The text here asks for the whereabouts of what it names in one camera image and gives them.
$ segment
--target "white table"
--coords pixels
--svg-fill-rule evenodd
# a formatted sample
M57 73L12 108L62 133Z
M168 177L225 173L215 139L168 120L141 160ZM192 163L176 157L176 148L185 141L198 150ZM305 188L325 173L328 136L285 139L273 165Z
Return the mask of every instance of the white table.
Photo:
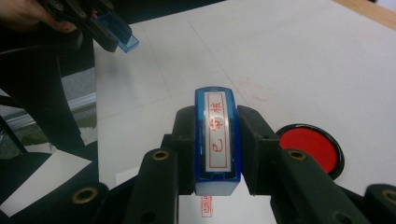
M111 188L172 132L194 90L212 85L274 131L299 122L332 134L346 156L340 186L396 185L395 31L328 0L229 0L132 29L140 44L128 54L95 46L99 172ZM267 197L245 197L219 199L235 206L215 213L274 222Z

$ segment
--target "gray floor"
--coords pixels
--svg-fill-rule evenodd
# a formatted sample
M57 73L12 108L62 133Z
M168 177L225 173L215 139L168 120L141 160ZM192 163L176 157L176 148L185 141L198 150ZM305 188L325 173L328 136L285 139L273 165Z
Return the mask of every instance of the gray floor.
M66 99L69 102L96 93L94 68L64 77L62 82L64 84ZM26 115L26 113L24 110L19 108L0 105L0 115L6 121L10 121L12 119L19 119ZM95 104L83 106L82 108L73 111L73 115L80 127L92 127L96 125ZM42 138L39 134L41 131L35 124L25 125L13 131L25 145L33 144L35 141L39 142L41 141L40 138ZM3 134L2 141L0 142L0 159L9 159L17 156L19 153L20 152L8 136Z

